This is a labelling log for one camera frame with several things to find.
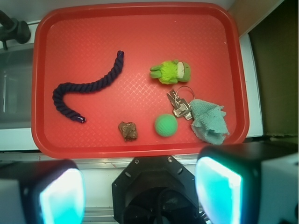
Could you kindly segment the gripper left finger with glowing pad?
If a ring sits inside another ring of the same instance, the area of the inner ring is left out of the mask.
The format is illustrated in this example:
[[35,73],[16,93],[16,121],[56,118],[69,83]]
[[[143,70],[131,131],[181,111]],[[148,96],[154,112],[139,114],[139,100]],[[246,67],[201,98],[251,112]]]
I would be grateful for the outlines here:
[[0,167],[2,224],[80,224],[85,181],[71,160],[19,161]]

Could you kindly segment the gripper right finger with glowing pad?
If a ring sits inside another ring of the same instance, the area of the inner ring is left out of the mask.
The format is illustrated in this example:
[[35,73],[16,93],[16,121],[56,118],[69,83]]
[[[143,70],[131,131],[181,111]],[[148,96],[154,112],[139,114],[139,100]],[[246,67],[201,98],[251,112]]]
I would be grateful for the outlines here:
[[195,188],[214,224],[296,224],[299,146],[287,142],[207,146],[198,155]]

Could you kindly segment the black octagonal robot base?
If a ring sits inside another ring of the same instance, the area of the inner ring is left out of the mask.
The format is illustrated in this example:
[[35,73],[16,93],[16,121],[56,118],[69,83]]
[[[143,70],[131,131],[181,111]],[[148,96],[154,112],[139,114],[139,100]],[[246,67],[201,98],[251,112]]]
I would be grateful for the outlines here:
[[120,224],[204,224],[195,177],[172,156],[135,157],[112,183]]

